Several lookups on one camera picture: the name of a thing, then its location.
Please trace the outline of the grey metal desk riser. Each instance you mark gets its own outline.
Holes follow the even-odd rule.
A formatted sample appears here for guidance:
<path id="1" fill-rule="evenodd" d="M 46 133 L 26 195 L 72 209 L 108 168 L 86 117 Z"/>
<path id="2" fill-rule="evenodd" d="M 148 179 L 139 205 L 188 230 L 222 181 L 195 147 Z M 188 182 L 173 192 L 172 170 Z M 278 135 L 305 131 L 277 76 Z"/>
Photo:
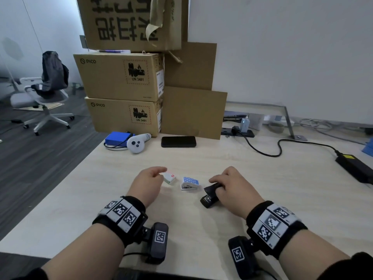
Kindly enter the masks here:
<path id="1" fill-rule="evenodd" d="M 269 112 L 272 111 L 274 112 L 273 114 L 282 115 L 286 118 L 287 128 L 290 134 L 289 137 L 291 139 L 302 142 L 308 141 L 305 136 L 294 133 L 287 107 L 282 104 L 226 101 L 225 111 L 256 113 L 261 115 L 268 115 Z"/>

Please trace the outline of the dark laptop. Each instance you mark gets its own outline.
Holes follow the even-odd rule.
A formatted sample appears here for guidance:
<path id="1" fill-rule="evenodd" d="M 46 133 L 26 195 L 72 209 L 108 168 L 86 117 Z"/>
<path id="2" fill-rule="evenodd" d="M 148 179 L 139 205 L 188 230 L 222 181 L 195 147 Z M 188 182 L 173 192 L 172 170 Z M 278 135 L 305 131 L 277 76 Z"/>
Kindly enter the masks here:
<path id="1" fill-rule="evenodd" d="M 242 119 L 249 116 L 249 113 L 225 111 L 223 116 L 223 122 L 235 122 L 240 123 Z"/>

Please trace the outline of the black marker wristband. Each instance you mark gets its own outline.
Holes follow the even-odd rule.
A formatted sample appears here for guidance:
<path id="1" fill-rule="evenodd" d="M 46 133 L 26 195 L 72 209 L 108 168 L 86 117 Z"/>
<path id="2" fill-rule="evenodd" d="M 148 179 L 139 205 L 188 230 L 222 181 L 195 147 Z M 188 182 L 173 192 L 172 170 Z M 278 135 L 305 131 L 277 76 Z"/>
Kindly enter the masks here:
<path id="1" fill-rule="evenodd" d="M 308 229 L 292 211 L 269 200 L 251 210 L 246 224 L 247 234 L 254 245 L 277 260 L 296 233 Z"/>
<path id="2" fill-rule="evenodd" d="M 114 232 L 125 247 L 142 242 L 144 224 L 147 221 L 144 204 L 133 196 L 121 196 L 106 205 L 93 220 Z"/>

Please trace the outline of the black power strip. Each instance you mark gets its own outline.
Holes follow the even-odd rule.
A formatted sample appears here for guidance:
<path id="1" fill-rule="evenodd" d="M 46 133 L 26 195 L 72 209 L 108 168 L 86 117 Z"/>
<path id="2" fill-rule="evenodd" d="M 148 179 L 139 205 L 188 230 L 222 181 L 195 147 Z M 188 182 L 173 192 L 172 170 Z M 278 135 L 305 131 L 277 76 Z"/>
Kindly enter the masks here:
<path id="1" fill-rule="evenodd" d="M 221 128 L 221 135 L 222 136 L 232 136 L 232 137 L 247 137 L 247 138 L 254 138 L 255 135 L 253 131 L 248 130 L 247 132 L 240 132 L 238 126 L 234 126 L 231 128 Z"/>

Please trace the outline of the blue dotted mini stapler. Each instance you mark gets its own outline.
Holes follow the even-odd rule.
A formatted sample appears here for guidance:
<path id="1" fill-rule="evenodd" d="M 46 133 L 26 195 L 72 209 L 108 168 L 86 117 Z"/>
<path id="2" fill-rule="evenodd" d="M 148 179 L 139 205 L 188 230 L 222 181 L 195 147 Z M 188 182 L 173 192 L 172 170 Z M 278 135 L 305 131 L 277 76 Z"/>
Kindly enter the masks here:
<path id="1" fill-rule="evenodd" d="M 199 188 L 199 181 L 190 177 L 183 177 L 180 188 L 182 191 L 197 190 Z"/>

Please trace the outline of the black power adapter brick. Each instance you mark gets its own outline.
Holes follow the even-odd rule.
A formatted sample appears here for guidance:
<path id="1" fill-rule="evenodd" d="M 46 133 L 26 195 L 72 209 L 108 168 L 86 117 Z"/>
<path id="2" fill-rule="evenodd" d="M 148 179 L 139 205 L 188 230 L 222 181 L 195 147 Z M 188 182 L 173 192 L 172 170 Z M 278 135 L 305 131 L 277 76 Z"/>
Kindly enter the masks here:
<path id="1" fill-rule="evenodd" d="M 355 156 L 338 152 L 335 161 L 360 183 L 373 185 L 373 169 Z"/>

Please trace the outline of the cardboard box with wide label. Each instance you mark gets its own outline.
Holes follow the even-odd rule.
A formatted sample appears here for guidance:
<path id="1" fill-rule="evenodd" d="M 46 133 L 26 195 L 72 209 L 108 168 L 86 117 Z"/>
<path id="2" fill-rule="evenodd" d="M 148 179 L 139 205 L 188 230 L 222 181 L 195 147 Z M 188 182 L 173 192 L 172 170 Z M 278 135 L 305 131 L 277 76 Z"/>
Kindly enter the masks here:
<path id="1" fill-rule="evenodd" d="M 92 52 L 73 56 L 88 98 L 156 102 L 163 95 L 163 54 Z"/>

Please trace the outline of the person's right forearm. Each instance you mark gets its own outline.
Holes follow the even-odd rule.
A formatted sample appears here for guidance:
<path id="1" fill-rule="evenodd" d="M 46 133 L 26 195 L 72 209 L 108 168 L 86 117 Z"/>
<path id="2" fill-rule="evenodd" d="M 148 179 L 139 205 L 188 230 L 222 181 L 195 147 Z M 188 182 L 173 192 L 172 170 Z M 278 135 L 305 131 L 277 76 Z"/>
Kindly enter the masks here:
<path id="1" fill-rule="evenodd" d="M 279 263 L 288 280 L 316 280 L 331 265 L 350 258 L 315 233 L 300 230 L 282 250 Z"/>

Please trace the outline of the black smartphone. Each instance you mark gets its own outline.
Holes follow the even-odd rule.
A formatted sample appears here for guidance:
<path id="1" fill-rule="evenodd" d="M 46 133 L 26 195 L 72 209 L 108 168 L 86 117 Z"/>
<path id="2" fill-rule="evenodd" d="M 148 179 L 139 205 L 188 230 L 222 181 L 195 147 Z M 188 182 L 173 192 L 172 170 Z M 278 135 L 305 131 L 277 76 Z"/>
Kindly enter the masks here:
<path id="1" fill-rule="evenodd" d="M 163 136 L 161 147 L 163 148 L 193 148 L 197 146 L 194 136 Z"/>

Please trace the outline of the large flat cardboard sheet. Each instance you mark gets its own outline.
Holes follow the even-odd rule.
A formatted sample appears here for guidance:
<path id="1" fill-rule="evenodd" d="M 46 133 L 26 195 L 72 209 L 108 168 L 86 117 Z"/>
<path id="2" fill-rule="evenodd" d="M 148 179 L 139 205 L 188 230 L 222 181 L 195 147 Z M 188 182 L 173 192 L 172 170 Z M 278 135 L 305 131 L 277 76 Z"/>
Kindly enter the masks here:
<path id="1" fill-rule="evenodd" d="M 227 93 L 165 86 L 161 133 L 220 140 Z"/>

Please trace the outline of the black stapler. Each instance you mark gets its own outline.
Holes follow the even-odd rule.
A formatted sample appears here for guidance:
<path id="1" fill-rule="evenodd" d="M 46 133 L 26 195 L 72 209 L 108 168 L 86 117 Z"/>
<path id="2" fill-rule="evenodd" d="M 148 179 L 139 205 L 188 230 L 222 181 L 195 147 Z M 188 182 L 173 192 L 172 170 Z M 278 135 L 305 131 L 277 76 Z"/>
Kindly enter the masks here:
<path id="1" fill-rule="evenodd" d="M 224 187 L 224 185 L 221 183 L 214 183 L 204 188 L 206 195 L 201 198 L 200 202 L 206 209 L 209 209 L 217 202 L 220 202 L 216 195 L 216 189 L 221 187 Z"/>

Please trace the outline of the blue plastic part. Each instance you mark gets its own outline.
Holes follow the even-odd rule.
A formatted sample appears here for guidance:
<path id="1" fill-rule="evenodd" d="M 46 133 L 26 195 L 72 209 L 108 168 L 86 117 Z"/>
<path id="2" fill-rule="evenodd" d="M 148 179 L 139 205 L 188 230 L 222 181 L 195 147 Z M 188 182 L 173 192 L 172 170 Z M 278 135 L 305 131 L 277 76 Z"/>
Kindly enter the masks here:
<path id="1" fill-rule="evenodd" d="M 373 138 L 371 138 L 361 150 L 366 155 L 373 157 Z"/>

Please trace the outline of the blue battery pack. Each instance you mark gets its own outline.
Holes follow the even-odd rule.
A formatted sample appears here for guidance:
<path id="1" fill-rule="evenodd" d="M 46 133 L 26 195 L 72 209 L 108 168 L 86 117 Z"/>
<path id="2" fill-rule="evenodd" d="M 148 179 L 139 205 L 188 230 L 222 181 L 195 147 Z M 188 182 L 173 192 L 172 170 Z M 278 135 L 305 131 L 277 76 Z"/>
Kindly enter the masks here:
<path id="1" fill-rule="evenodd" d="M 104 144 L 111 148 L 125 148 L 132 136 L 134 134 L 130 132 L 112 132 L 105 138 Z"/>

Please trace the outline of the person's right hand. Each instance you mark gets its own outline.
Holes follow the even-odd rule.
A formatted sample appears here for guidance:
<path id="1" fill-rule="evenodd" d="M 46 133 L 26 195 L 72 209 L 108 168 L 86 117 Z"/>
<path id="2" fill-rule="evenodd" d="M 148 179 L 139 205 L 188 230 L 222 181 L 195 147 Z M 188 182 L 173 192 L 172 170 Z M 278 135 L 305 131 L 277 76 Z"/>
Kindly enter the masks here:
<path id="1" fill-rule="evenodd" d="M 246 219 L 254 207 L 264 202 L 235 167 L 230 166 L 219 175 L 227 175 L 227 185 L 217 188 L 216 195 L 221 204 L 235 216 Z"/>

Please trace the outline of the person's left hand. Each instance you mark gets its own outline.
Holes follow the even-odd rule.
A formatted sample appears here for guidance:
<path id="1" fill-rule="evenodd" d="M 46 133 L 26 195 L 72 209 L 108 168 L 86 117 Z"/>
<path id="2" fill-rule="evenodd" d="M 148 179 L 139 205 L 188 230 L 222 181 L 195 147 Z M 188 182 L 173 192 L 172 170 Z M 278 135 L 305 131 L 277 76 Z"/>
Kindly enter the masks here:
<path id="1" fill-rule="evenodd" d="M 145 208 L 149 207 L 160 193 L 162 183 L 154 183 L 147 176 L 147 169 L 143 169 L 133 180 L 126 196 L 137 198 Z"/>

